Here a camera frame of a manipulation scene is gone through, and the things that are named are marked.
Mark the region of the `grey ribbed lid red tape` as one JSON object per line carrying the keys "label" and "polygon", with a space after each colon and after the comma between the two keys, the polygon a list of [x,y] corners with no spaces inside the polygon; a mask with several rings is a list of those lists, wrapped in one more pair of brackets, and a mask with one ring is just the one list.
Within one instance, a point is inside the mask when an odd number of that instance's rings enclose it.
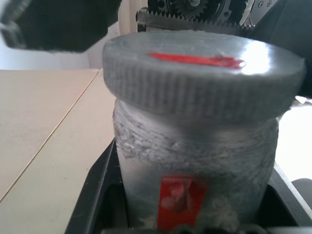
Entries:
{"label": "grey ribbed lid red tape", "polygon": [[139,109],[175,118],[258,122],[288,110],[306,75],[294,53],[257,40],[154,31],[107,41],[104,82]]}

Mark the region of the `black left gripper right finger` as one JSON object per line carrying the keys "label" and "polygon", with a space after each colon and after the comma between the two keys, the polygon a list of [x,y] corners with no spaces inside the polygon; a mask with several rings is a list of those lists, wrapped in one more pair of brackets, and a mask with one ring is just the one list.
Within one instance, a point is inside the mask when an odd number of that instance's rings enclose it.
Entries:
{"label": "black left gripper right finger", "polygon": [[290,181],[275,165],[255,223],[267,234],[312,234],[312,179]]}

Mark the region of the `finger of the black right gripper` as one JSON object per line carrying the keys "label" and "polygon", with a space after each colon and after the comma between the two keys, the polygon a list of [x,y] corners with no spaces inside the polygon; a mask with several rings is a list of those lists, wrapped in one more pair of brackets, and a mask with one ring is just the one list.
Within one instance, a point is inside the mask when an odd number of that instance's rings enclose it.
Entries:
{"label": "finger of the black right gripper", "polygon": [[122,0],[7,0],[0,33],[12,49],[82,53],[107,35]]}
{"label": "finger of the black right gripper", "polygon": [[234,35],[251,72],[234,84],[234,98],[312,98],[312,0],[280,0]]}

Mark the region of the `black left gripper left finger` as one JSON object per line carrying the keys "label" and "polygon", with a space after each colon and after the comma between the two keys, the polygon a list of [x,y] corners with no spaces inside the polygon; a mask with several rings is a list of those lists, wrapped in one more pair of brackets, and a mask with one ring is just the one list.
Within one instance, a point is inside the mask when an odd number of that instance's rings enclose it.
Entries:
{"label": "black left gripper left finger", "polygon": [[65,234],[127,234],[124,187],[113,140],[91,167]]}

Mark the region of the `grey jar with red tape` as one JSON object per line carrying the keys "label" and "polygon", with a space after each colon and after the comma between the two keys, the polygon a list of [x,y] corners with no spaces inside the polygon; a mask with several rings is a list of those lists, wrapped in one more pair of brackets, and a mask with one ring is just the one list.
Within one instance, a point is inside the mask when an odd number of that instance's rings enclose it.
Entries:
{"label": "grey jar with red tape", "polygon": [[121,100],[113,113],[131,226],[155,228],[164,176],[195,176],[208,189],[197,226],[252,223],[273,170],[278,121],[217,125],[155,115]]}

